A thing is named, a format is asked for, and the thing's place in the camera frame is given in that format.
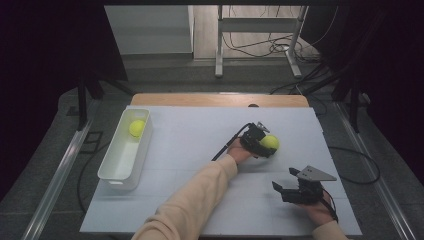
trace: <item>yellow ball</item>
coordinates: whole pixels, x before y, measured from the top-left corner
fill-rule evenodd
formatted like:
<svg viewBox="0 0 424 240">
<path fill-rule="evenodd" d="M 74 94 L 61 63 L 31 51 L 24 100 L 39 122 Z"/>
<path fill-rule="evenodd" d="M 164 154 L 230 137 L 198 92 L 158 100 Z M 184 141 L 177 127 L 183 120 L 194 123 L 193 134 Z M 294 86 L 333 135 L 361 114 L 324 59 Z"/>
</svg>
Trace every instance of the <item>yellow ball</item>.
<svg viewBox="0 0 424 240">
<path fill-rule="evenodd" d="M 135 120 L 130 124 L 130 134 L 133 137 L 139 138 L 143 132 L 146 123 L 143 120 Z"/>
<path fill-rule="evenodd" d="M 266 135 L 262 140 L 260 141 L 261 145 L 268 148 L 268 149 L 275 149 L 278 150 L 280 147 L 280 142 L 278 141 L 278 138 L 274 135 Z"/>
</svg>

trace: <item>human arm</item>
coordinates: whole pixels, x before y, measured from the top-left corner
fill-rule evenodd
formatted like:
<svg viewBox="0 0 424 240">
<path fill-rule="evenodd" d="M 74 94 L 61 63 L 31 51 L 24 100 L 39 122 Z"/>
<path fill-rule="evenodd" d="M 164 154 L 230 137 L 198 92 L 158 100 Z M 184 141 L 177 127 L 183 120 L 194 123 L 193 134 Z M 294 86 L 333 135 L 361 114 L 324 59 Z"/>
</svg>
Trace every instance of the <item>human arm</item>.
<svg viewBox="0 0 424 240">
<path fill-rule="evenodd" d="M 227 154 L 210 162 L 149 217 L 133 239 L 198 239 L 228 182 L 237 175 L 237 164 L 252 156 L 237 139 Z"/>
<path fill-rule="evenodd" d="M 324 200 L 330 202 L 330 196 L 324 191 Z M 321 202 L 315 204 L 298 204 L 306 210 L 309 218 L 315 223 L 317 228 L 312 231 L 315 240 L 346 240 L 348 239 L 343 233 L 337 221 L 333 219 L 330 211 Z"/>
</svg>

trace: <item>sweater sleeve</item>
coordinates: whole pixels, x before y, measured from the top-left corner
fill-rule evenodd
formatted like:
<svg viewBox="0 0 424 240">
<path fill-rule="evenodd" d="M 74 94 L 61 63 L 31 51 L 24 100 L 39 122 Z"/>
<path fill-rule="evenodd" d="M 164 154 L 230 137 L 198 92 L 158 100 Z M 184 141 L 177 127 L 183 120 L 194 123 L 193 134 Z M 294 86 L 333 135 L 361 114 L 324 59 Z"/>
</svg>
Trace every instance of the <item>sweater sleeve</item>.
<svg viewBox="0 0 424 240">
<path fill-rule="evenodd" d="M 198 239 L 228 182 L 236 175 L 237 165 L 230 155 L 210 162 L 163 203 L 132 239 Z"/>
<path fill-rule="evenodd" d="M 347 240 L 348 238 L 343 233 L 339 224 L 336 221 L 331 221 L 317 227 L 312 236 L 315 240 Z"/>
</svg>

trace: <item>white tabletop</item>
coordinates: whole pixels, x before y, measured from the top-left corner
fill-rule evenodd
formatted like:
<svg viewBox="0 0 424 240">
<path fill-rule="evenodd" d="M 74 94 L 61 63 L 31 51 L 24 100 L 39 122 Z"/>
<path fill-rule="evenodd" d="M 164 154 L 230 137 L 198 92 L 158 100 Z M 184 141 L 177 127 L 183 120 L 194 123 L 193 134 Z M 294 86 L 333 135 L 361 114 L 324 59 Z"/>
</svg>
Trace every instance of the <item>white tabletop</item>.
<svg viewBox="0 0 424 240">
<path fill-rule="evenodd" d="M 210 161 L 246 123 L 261 121 L 280 140 L 269 159 L 239 166 L 205 236 L 307 236 L 314 226 L 304 210 L 284 203 L 272 181 L 297 189 L 289 167 L 307 165 L 337 177 L 323 182 L 347 235 L 362 235 L 312 108 L 152 107 L 153 136 L 138 187 L 111 189 L 99 181 L 81 232 L 134 233 L 156 208 Z"/>
</svg>

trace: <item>translucent storage bin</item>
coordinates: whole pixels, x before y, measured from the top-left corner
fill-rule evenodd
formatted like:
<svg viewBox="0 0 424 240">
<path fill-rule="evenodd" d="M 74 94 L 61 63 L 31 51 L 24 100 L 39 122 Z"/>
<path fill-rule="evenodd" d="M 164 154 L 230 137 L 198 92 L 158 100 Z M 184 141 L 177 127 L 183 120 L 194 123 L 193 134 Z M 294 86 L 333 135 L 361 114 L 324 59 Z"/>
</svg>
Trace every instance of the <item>translucent storage bin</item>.
<svg viewBox="0 0 424 240">
<path fill-rule="evenodd" d="M 133 137 L 129 132 L 129 126 L 135 120 L 143 120 L 146 123 L 139 138 Z M 115 189 L 136 188 L 152 132 L 149 110 L 125 109 L 100 165 L 98 177 Z"/>
</svg>

